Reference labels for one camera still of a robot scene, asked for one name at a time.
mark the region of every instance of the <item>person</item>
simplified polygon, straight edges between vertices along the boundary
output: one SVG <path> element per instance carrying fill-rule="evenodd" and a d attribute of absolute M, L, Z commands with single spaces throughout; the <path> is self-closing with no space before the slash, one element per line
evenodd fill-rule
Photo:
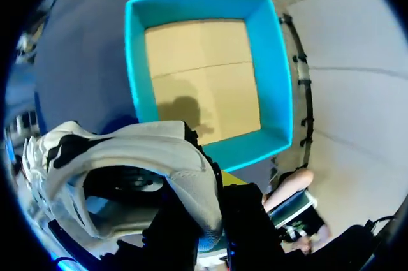
<path fill-rule="evenodd" d="M 271 213 L 295 193 L 307 189 L 312 181 L 313 172 L 306 168 L 283 173 L 276 190 L 263 196 L 265 211 Z M 313 206 L 279 228 L 278 233 L 281 240 L 291 243 L 292 251 L 300 249 L 304 254 L 310 254 L 314 249 L 325 245 L 332 236 L 329 227 Z"/>

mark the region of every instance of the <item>black cable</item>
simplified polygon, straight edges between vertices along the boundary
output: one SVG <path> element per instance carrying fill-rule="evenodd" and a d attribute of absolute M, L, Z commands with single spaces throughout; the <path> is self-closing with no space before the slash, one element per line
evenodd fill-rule
<path fill-rule="evenodd" d="M 375 221 L 374 221 L 374 225 L 376 225 L 377 223 L 383 222 L 383 221 L 394 220 L 394 219 L 395 219 L 395 216 L 394 216 L 394 215 L 382 217 L 382 218 L 380 218 L 380 219 L 375 220 Z"/>
<path fill-rule="evenodd" d="M 379 219 L 377 219 L 375 221 L 368 220 L 364 227 L 368 228 L 370 231 L 374 231 L 375 226 L 378 223 L 383 222 L 383 221 L 390 221 L 390 220 L 394 220 L 394 219 L 395 219 L 395 216 L 385 216 L 385 217 L 379 218 Z"/>

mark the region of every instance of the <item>shoe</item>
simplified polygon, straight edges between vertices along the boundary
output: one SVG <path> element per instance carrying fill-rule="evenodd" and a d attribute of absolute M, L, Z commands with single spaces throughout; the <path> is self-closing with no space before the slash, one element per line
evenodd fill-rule
<path fill-rule="evenodd" d="M 196 137 L 191 133 L 182 121 L 162 121 L 132 124 L 110 134 L 95 135 L 69 121 L 39 139 L 30 138 L 24 145 L 23 166 L 42 209 L 53 214 L 53 205 L 62 202 L 70 216 L 90 236 L 98 238 L 140 233 L 140 225 L 120 223 L 117 215 L 126 217 L 118 206 L 112 214 L 103 208 L 103 216 L 90 212 L 84 194 L 88 173 L 111 166 L 155 173 L 166 179 L 203 230 L 200 250 L 211 249 L 222 232 L 217 179 L 211 160 L 194 144 Z M 142 184 L 139 190 L 149 191 L 158 184 L 156 179 L 149 185 Z"/>

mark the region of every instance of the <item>metal stand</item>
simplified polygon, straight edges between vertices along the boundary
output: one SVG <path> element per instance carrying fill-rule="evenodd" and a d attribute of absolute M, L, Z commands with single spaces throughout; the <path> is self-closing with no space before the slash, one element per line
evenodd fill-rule
<path fill-rule="evenodd" d="M 310 80 L 309 67 L 307 65 L 307 56 L 303 49 L 296 28 L 293 25 L 292 17 L 288 14 L 283 14 L 283 16 L 279 18 L 279 23 L 286 24 L 291 32 L 296 49 L 298 51 L 298 55 L 292 57 L 292 60 L 297 65 L 298 69 L 298 85 L 303 85 L 305 88 L 307 116 L 306 118 L 302 119 L 301 125 L 307 128 L 307 133 L 306 137 L 300 141 L 300 146 L 305 148 L 305 154 L 301 165 L 297 169 L 306 168 L 309 165 L 310 150 L 312 147 L 314 130 L 313 99 L 311 87 L 312 81 Z"/>

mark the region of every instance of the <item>white sneaker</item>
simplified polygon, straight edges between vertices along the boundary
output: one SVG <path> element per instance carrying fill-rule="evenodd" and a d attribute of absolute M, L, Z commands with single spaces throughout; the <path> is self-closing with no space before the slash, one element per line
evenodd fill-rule
<path fill-rule="evenodd" d="M 117 210 L 108 215 L 105 211 L 105 218 L 90 212 L 83 187 L 87 174 L 109 166 L 154 172 L 167 180 L 203 229 L 200 249 L 211 249 L 222 232 L 217 182 L 211 164 L 185 136 L 182 121 L 133 124 L 107 135 L 94 135 L 69 121 L 38 140 L 31 138 L 24 146 L 23 166 L 47 214 L 62 202 L 70 216 L 98 238 L 140 233 L 140 223 L 118 223 Z"/>

